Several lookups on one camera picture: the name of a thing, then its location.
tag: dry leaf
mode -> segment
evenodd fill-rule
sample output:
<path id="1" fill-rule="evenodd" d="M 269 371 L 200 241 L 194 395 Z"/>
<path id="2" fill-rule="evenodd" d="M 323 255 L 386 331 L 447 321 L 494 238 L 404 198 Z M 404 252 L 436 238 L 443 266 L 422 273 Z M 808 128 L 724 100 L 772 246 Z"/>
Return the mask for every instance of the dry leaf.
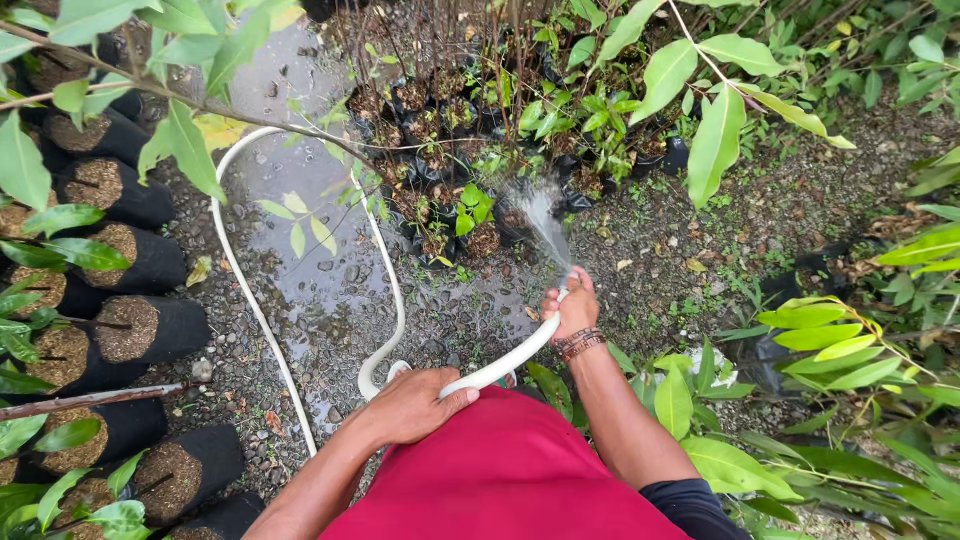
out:
<path id="1" fill-rule="evenodd" d="M 210 273 L 211 268 L 213 268 L 212 258 L 206 255 L 198 258 L 197 262 L 193 264 L 193 271 L 186 278 L 186 286 L 189 288 L 197 283 L 205 282 L 206 275 Z"/>
<path id="2" fill-rule="evenodd" d="M 686 260 L 686 267 L 689 268 L 690 270 L 693 270 L 697 274 L 701 274 L 707 271 L 706 266 L 704 266 L 704 264 L 699 260 L 697 260 L 696 258 L 688 258 Z"/>
<path id="3" fill-rule="evenodd" d="M 267 426 L 270 427 L 270 431 L 284 439 L 287 438 L 287 434 L 283 431 L 283 426 L 280 424 L 280 417 L 276 416 L 276 413 L 271 410 L 267 411 Z"/>

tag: red shirt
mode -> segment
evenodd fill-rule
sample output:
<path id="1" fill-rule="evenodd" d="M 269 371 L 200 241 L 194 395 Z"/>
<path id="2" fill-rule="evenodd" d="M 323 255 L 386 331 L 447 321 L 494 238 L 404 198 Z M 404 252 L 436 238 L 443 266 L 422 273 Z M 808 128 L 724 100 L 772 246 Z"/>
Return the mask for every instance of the red shirt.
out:
<path id="1" fill-rule="evenodd" d="M 615 479 L 549 405 L 492 386 L 417 444 L 391 448 L 329 539 L 688 538 Z"/>

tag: white garden hose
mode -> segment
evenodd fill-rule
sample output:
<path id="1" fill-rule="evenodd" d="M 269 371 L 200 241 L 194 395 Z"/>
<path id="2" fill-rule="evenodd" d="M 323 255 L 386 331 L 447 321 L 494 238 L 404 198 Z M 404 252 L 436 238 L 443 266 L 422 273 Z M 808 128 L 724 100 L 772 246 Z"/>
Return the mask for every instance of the white garden hose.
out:
<path id="1" fill-rule="evenodd" d="M 224 158 L 220 161 L 220 166 L 217 167 L 217 184 L 220 184 L 223 181 L 224 175 L 227 173 L 227 169 L 236 159 L 237 155 L 243 151 L 245 148 L 256 142 L 257 140 L 274 134 L 288 133 L 285 130 L 280 128 L 263 128 L 257 130 L 245 137 L 241 138 L 233 148 L 227 152 Z M 366 361 L 363 365 L 360 366 L 360 376 L 357 380 L 357 384 L 360 387 L 360 393 L 363 394 L 364 399 L 367 401 L 372 400 L 380 392 L 380 389 L 377 388 L 372 381 L 373 371 L 376 369 L 376 366 L 380 364 L 396 347 L 400 342 L 400 339 L 403 338 L 403 332 L 406 328 L 406 311 L 403 308 L 403 293 L 400 290 L 399 281 L 396 279 L 396 271 L 394 270 L 394 265 L 390 261 L 390 254 L 387 252 L 387 244 L 383 241 L 383 235 L 380 233 L 380 228 L 376 223 L 376 217 L 373 215 L 372 211 L 369 210 L 367 204 L 367 193 L 363 189 L 363 186 L 357 182 L 357 179 L 353 176 L 353 173 L 350 173 L 350 178 L 353 180 L 353 184 L 360 190 L 363 209 L 367 212 L 367 217 L 370 220 L 370 225 L 373 228 L 373 235 L 376 237 L 376 242 L 380 247 L 380 254 L 383 256 L 383 262 L 387 266 L 387 273 L 390 275 L 390 282 L 394 290 L 394 304 L 396 304 L 396 331 L 394 335 L 390 338 L 389 341 L 383 344 L 382 347 L 377 349 L 375 353 Z M 267 323 L 267 318 L 263 315 L 263 311 L 260 309 L 260 304 L 257 303 L 256 298 L 253 297 L 253 291 L 251 291 L 250 286 L 247 284 L 247 279 L 243 275 L 243 271 L 240 270 L 240 264 L 237 262 L 236 256 L 233 254 L 233 250 L 230 248 L 230 241 L 227 238 L 227 230 L 224 228 L 224 220 L 220 214 L 220 201 L 215 197 L 211 197 L 211 205 L 213 209 L 213 222 L 217 228 L 217 234 L 220 236 L 220 242 L 224 246 L 224 253 L 227 255 L 227 260 L 230 263 L 230 267 L 233 269 L 233 275 L 236 276 L 237 281 L 240 283 L 240 288 L 243 290 L 244 295 L 247 297 L 247 303 L 250 304 L 253 309 L 253 315 L 256 316 L 257 322 L 260 323 L 260 328 L 263 330 L 264 335 L 267 336 L 267 341 L 270 343 L 270 348 L 274 351 L 274 356 L 276 356 L 276 361 L 280 366 L 280 373 L 283 374 L 283 379 L 287 383 L 287 389 L 290 392 L 290 399 L 294 403 L 294 408 L 297 410 L 297 417 L 300 419 L 300 427 L 303 430 L 303 436 L 306 438 L 307 447 L 310 450 L 310 456 L 317 454 L 317 443 L 313 439 L 313 431 L 310 429 L 310 421 L 306 417 L 306 411 L 303 409 L 303 403 L 300 400 L 300 393 L 297 389 L 297 385 L 294 382 L 293 376 L 290 375 L 290 368 L 287 366 L 286 356 L 284 356 L 283 351 L 280 349 L 280 345 L 276 342 L 276 337 L 274 336 L 273 331 L 270 330 L 270 325 Z M 566 296 L 566 291 L 561 291 L 559 300 L 562 301 Z M 540 325 L 540 328 L 534 332 L 526 341 L 520 344 L 519 347 L 513 349 L 502 358 L 496 362 L 488 365 L 487 367 L 468 375 L 462 379 L 456 380 L 455 382 L 449 384 L 445 387 L 441 393 L 440 397 L 445 398 L 446 396 L 456 392 L 461 388 L 474 387 L 478 390 L 497 382 L 500 378 L 506 376 L 511 371 L 515 370 L 520 366 L 524 361 L 537 353 L 547 341 L 550 340 L 550 336 L 557 331 L 557 328 L 560 327 L 560 313 L 556 312 L 553 317 L 543 322 Z"/>

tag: person's right hand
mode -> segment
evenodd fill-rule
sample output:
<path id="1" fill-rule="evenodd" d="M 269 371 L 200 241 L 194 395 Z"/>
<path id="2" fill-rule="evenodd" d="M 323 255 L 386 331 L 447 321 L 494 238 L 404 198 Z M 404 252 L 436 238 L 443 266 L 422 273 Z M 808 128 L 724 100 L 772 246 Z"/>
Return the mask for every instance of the person's right hand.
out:
<path id="1" fill-rule="evenodd" d="M 554 332 L 552 341 L 568 338 L 577 331 L 593 328 L 597 325 L 600 315 L 600 305 L 597 303 L 596 292 L 593 291 L 593 279 L 587 271 L 579 266 L 573 267 L 573 272 L 566 280 L 566 288 L 570 293 L 563 302 L 557 302 L 560 291 L 550 289 L 546 291 L 543 300 L 541 316 L 547 320 L 557 311 L 560 312 L 560 327 Z"/>

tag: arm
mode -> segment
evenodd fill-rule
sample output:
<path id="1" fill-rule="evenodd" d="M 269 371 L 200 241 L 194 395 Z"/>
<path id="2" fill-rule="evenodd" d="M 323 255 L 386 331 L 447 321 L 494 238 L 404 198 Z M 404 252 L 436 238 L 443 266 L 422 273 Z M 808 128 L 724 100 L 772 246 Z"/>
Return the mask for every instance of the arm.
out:
<path id="1" fill-rule="evenodd" d="M 440 400 L 460 378 L 453 368 L 400 374 L 366 407 L 351 414 L 324 447 L 287 484 L 244 540 L 315 540 L 349 506 L 367 460 L 387 444 L 413 444 L 475 402 L 464 388 Z"/>

